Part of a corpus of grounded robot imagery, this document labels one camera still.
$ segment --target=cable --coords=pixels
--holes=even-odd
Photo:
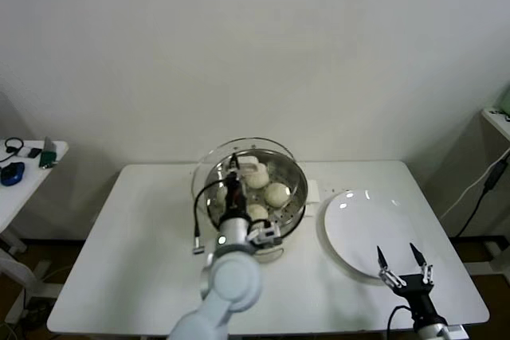
[[[45,276],[44,278],[41,279],[41,282],[44,282],[45,280],[51,278],[52,276],[58,274],[59,272],[62,272],[62,271],[65,271],[65,270],[69,270],[70,268],[73,268],[74,264],[70,264],[69,266],[65,266],[65,267],[62,267],[62,268],[58,268],[57,270],[53,271],[53,272],[50,272],[47,276]]]
[[[16,332],[14,332],[14,330],[10,327],[9,324],[7,324],[6,322],[3,322],[2,324],[0,324],[0,328],[2,328],[3,326],[6,326],[7,329],[9,330],[9,332],[10,332],[10,335],[7,338],[7,340],[9,340],[11,335],[13,335],[16,340],[18,340],[18,336],[16,335]]]
[[[480,203],[481,203],[481,200],[484,199],[485,195],[487,195],[488,193],[488,190],[485,188],[484,191],[481,192],[481,195],[480,197],[478,198],[478,202],[477,202],[477,205],[475,207],[475,209],[473,210],[473,212],[471,213],[471,215],[469,216],[468,220],[465,222],[464,226],[462,226],[462,229],[461,231],[459,231],[459,233],[454,236],[454,238],[458,238],[459,236],[462,235],[462,233],[464,232],[464,230],[466,230],[466,228],[468,227],[469,225],[469,222],[473,219],[473,217],[475,216],[475,214],[477,213],[478,211],[478,208],[480,207]]]
[[[409,312],[411,312],[411,309],[408,306],[396,306],[392,310],[390,318],[388,319],[388,325],[386,326],[386,340],[390,340],[391,320],[393,320],[393,317],[397,313],[398,310],[408,310]]]
[[[459,204],[459,202],[462,200],[462,198],[464,198],[464,196],[468,193],[468,191],[470,191],[474,186],[476,186],[482,179],[485,178],[485,176],[488,174],[488,172],[501,160],[504,160],[506,161],[508,159],[508,156],[510,156],[510,147],[495,161],[493,162],[488,168],[487,170],[475,181],[473,182],[471,185],[469,185],[461,194],[461,196],[455,201],[455,203],[453,203],[453,205],[451,205],[449,207],[449,209],[447,209],[440,217],[439,219],[443,219],[444,217],[446,217],[450,211],[452,211],[452,209],[457,206]]]
[[[225,182],[224,179],[218,179],[217,181],[211,182],[209,185],[205,185],[197,194],[197,196],[194,199],[193,204],[193,217],[194,217],[194,237],[199,238],[200,237],[200,226],[198,224],[198,214],[197,214],[197,208],[198,208],[198,200],[204,194],[204,192],[209,189],[210,187],[217,185],[218,183]]]
[[[19,147],[10,147],[8,145],[8,143],[13,140],[18,141],[20,143],[20,146]],[[7,157],[0,159],[0,162],[5,162],[5,161],[11,159],[12,157],[14,157],[16,154],[18,154],[19,151],[25,146],[25,141],[23,141],[22,139],[19,139],[18,137],[9,137],[8,139],[6,139],[3,142],[3,144],[6,147],[7,153],[10,153],[11,150],[14,150],[14,151],[12,151],[11,155],[8,155]]]

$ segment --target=power cord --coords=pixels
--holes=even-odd
[[[224,179],[218,179],[217,181],[213,181],[211,182],[209,185],[205,185],[197,194],[197,196],[195,197],[194,199],[194,204],[193,204],[193,218],[194,218],[194,237],[195,238],[199,238],[200,237],[200,225],[198,223],[198,214],[197,214],[197,209],[198,209],[198,200],[200,199],[200,197],[202,196],[202,194],[205,193],[206,190],[208,190],[209,188],[213,187],[214,185],[217,185],[219,183],[223,183],[225,182]]]
[[[9,146],[9,142],[11,142],[11,141],[18,141],[20,143],[20,145],[18,147],[11,147],[11,146]],[[14,157],[16,154],[18,154],[19,151],[21,149],[23,149],[23,147],[25,146],[25,141],[23,141],[22,139],[20,139],[18,137],[9,137],[8,139],[6,139],[3,142],[3,145],[6,147],[6,153],[10,153],[10,155],[8,155],[7,157],[5,157],[3,159],[0,159],[0,162],[5,162],[5,161],[11,159],[12,157]]]
[[[508,160],[508,156],[510,156],[510,147],[495,161],[493,162],[487,170],[471,185],[465,188],[465,190],[462,192],[461,196],[451,205],[440,217],[439,219],[442,220],[444,217],[446,217],[455,206],[459,204],[459,202],[464,198],[464,196],[470,191],[474,186],[478,185],[478,183],[487,176],[488,172],[501,160],[504,160],[505,162]]]
[[[473,210],[473,212],[469,216],[468,220],[465,222],[464,226],[462,226],[461,231],[459,231],[459,233],[455,236],[455,238],[458,238],[459,236],[461,236],[462,233],[466,230],[466,228],[469,225],[469,222],[471,222],[471,220],[474,218],[475,214],[477,213],[478,208],[480,207],[480,204],[481,204],[482,200],[484,199],[485,195],[487,195],[487,193],[489,191],[494,189],[494,187],[496,186],[496,184],[500,180],[500,178],[503,175],[504,171],[507,169],[507,166],[508,166],[508,162],[507,162],[508,156],[510,156],[510,153],[507,153],[502,159],[497,161],[496,165],[492,168],[491,173],[488,175],[487,180],[484,183],[484,189],[481,192],[480,197],[478,198],[478,202],[477,202],[477,205],[475,206],[475,209]]]
[[[2,328],[3,326],[9,330],[9,336],[7,336],[7,338],[5,340],[9,340],[9,338],[11,336],[14,336],[14,339],[18,340],[18,336],[16,335],[16,332],[10,327],[9,324],[7,324],[6,322],[3,322],[2,324],[0,324],[0,328]]]
[[[393,320],[393,317],[397,313],[398,310],[408,310],[411,312],[411,309],[408,306],[396,306],[390,315],[390,318],[388,319],[388,325],[386,326],[386,340],[390,340],[390,332],[391,332],[391,320]]]

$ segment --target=black cable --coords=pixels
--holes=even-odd
[[[458,238],[459,236],[462,235],[462,233],[466,230],[466,228],[468,227],[469,225],[469,222],[473,219],[473,217],[475,216],[475,214],[477,213],[478,211],[478,208],[480,207],[480,203],[482,201],[482,199],[484,199],[485,195],[487,195],[488,193],[488,189],[487,188],[484,188],[484,191],[481,192],[481,195],[480,197],[478,198],[478,202],[477,202],[477,205],[475,206],[475,209],[473,210],[473,212],[471,213],[471,215],[469,216],[468,220],[465,222],[464,226],[462,227],[461,231],[459,231],[459,233],[454,236],[454,238]]]
[[[388,325],[386,326],[386,340],[390,340],[390,332],[391,332],[391,320],[393,320],[393,317],[397,313],[398,310],[408,310],[411,312],[411,309],[408,306],[396,306],[390,315],[390,318],[388,319]]]
[[[193,217],[194,217],[194,237],[195,238],[198,238],[200,236],[200,226],[198,224],[198,215],[197,215],[197,208],[198,208],[198,200],[200,199],[200,197],[202,196],[202,194],[204,194],[204,192],[209,189],[210,187],[214,186],[214,185],[217,185],[218,183],[223,183],[225,182],[224,179],[218,179],[217,181],[213,181],[211,182],[209,185],[205,185],[202,190],[200,190],[197,194],[197,196],[195,197],[194,199],[194,204],[193,204]]]
[[[480,203],[484,199],[485,195],[487,195],[487,193],[489,191],[491,191],[492,189],[494,189],[494,187],[496,187],[496,184],[498,183],[498,181],[500,180],[500,178],[503,175],[504,171],[508,167],[508,162],[507,162],[508,156],[510,156],[510,152],[508,152],[508,154],[503,159],[501,159],[500,161],[496,162],[496,165],[494,165],[494,167],[492,168],[492,170],[489,173],[487,179],[485,180],[484,190],[481,192],[481,195],[478,198],[478,202],[477,202],[477,205],[475,206],[475,209],[473,210],[473,212],[469,216],[468,221],[465,222],[465,224],[462,227],[461,231],[459,231],[459,233],[456,236],[454,236],[454,238],[458,238],[459,236],[462,235],[464,230],[468,227],[469,222],[471,222],[471,220],[473,219],[473,217],[477,213],[478,208],[480,207]]]
[[[19,147],[10,147],[9,146],[9,142],[10,141],[13,141],[13,140],[16,140],[20,143],[20,146]],[[14,157],[16,154],[19,153],[19,151],[21,149],[23,149],[23,147],[25,146],[25,141],[23,141],[22,139],[19,139],[18,137],[9,137],[8,139],[6,139],[4,141],[4,146],[6,147],[6,152],[7,153],[11,153],[11,155],[8,155],[7,157],[3,158],[3,159],[0,159],[0,162],[5,162],[9,159],[11,159],[12,157]]]

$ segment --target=white cable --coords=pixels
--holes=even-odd
[[[4,262],[5,263],[14,263],[14,264],[17,264],[19,266],[22,266],[22,267],[26,268],[27,270],[29,270],[29,272],[32,272],[32,270],[30,270],[30,268],[27,267],[25,264],[23,264],[21,262],[18,262],[18,261],[14,260],[14,259],[0,258],[0,264],[2,264]],[[73,268],[73,264],[70,264],[69,266],[65,266],[65,267],[62,267],[62,268],[58,268],[57,270],[55,270],[53,272],[50,272],[48,275],[46,275],[44,278],[42,278],[41,282],[44,282],[46,279],[51,278],[53,275],[56,275],[59,272],[62,272],[62,271],[65,271],[65,270],[69,270],[70,268]]]
[[[16,340],[18,340],[18,336],[16,335],[16,332],[14,332],[14,330],[10,327],[9,324],[7,324],[6,322],[3,322],[2,324],[0,324],[0,328],[2,328],[3,326],[6,326],[9,329],[10,333],[14,336],[14,338]]]
[[[501,161],[504,157],[506,157],[506,155],[510,153],[510,147],[501,155],[501,157],[499,157],[495,162],[493,162],[488,168],[487,170],[475,181],[473,182],[471,185],[469,185],[461,194],[461,196],[455,201],[455,203],[453,203],[453,205],[451,205],[449,207],[449,209],[447,209],[440,217],[439,219],[443,219],[444,217],[446,217],[448,215],[448,213],[450,211],[452,211],[452,209],[457,206],[459,204],[459,202],[462,200],[462,198],[468,193],[468,191],[470,191],[474,186],[476,186],[482,179],[484,179],[488,172],[494,167],[494,165],[496,165],[499,161]]]
[[[50,272],[47,276],[45,276],[44,278],[41,279],[41,282],[44,282],[46,279],[51,278],[53,275],[56,275],[59,272],[62,272],[62,271],[65,271],[65,270],[69,270],[70,268],[73,268],[73,264],[70,264],[69,266],[65,266],[63,268],[59,268],[58,270],[55,270],[53,272]]]

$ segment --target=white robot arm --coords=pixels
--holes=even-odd
[[[230,252],[214,262],[209,284],[200,308],[178,321],[170,340],[226,340],[232,313],[246,311],[257,302],[262,289],[261,270],[251,255]]]
[[[214,254],[208,255],[208,264],[202,272],[206,282],[202,287],[204,300],[196,311],[177,322],[170,340],[226,340],[232,314],[248,310],[261,294],[261,269],[253,254],[260,247],[281,243],[278,226],[269,221],[252,221],[246,213],[235,155],[230,173],[222,182],[227,188],[226,210],[220,220]],[[195,226],[195,254],[203,252],[199,237]]]

